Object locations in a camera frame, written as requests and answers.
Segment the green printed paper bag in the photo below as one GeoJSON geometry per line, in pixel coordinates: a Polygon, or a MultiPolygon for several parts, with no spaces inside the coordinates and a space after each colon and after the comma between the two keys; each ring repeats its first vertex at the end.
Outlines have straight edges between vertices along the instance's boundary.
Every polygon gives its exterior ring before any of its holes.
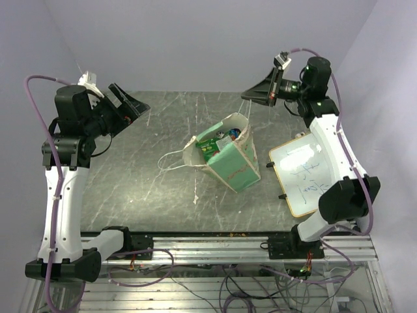
{"type": "Polygon", "coordinates": [[[240,112],[229,114],[202,133],[191,137],[181,150],[172,151],[162,156],[167,157],[175,153],[182,155],[183,164],[179,166],[180,168],[187,167],[198,170],[235,193],[241,192],[261,180],[249,117],[240,112]],[[232,140],[228,135],[232,128],[238,128],[241,131],[236,140],[232,140]],[[221,139],[223,149],[208,162],[205,162],[196,143],[212,138],[221,139]]]}

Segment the blue snack packet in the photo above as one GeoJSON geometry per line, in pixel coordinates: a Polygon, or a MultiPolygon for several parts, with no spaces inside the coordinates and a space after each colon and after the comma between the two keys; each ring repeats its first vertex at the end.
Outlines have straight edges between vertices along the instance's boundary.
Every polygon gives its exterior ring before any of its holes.
{"type": "Polygon", "coordinates": [[[232,128],[228,135],[232,140],[236,140],[240,136],[241,131],[238,128],[232,128]]]}

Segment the green snack packet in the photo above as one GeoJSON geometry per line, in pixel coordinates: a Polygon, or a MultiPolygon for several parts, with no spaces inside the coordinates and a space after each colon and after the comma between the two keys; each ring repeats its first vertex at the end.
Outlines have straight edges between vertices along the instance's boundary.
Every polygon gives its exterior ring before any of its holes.
{"type": "Polygon", "coordinates": [[[208,162],[214,155],[218,154],[223,149],[223,141],[219,138],[212,138],[197,142],[196,147],[202,152],[205,162],[208,162]]]}

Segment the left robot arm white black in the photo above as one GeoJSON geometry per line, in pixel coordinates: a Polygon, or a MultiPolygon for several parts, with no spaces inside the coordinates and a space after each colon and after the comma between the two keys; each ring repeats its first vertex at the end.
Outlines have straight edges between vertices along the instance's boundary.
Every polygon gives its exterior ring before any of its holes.
{"type": "Polygon", "coordinates": [[[88,243],[81,241],[82,198],[95,140],[114,138],[150,109],[115,83],[109,90],[119,106],[84,85],[67,85],[56,92],[57,117],[47,128],[49,137],[42,146],[48,188],[45,228],[36,259],[25,266],[28,278],[94,282],[104,260],[113,254],[125,259],[132,253],[126,226],[108,226],[88,243]]]}

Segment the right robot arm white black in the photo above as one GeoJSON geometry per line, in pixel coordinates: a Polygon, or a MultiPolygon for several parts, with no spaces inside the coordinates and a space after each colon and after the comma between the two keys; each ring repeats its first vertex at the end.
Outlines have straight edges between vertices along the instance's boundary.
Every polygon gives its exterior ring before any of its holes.
{"type": "Polygon", "coordinates": [[[277,55],[270,74],[241,95],[270,107],[277,100],[294,102],[295,116],[308,128],[307,134],[269,152],[268,166],[276,173],[281,198],[291,214],[302,219],[261,245],[272,260],[322,258],[321,238],[371,216],[381,187],[355,157],[341,127],[341,112],[327,94],[334,81],[329,60],[310,57],[296,81],[284,77],[290,63],[287,53],[277,55]]]}

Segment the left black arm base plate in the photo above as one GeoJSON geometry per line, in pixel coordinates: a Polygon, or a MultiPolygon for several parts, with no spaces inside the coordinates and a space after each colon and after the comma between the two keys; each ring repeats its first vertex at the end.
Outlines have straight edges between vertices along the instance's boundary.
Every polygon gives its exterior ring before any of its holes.
{"type": "Polygon", "coordinates": [[[135,260],[144,261],[152,260],[152,249],[154,248],[154,241],[150,235],[132,235],[132,251],[143,252],[135,255],[135,260]]]}

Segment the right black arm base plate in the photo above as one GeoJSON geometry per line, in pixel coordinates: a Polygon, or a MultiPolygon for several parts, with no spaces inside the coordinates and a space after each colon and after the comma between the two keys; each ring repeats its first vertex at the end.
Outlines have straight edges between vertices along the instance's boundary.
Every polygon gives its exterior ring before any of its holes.
{"type": "Polygon", "coordinates": [[[304,242],[298,235],[291,232],[280,232],[269,236],[260,245],[268,252],[270,260],[306,260],[323,259],[324,252],[319,241],[304,242]]]}

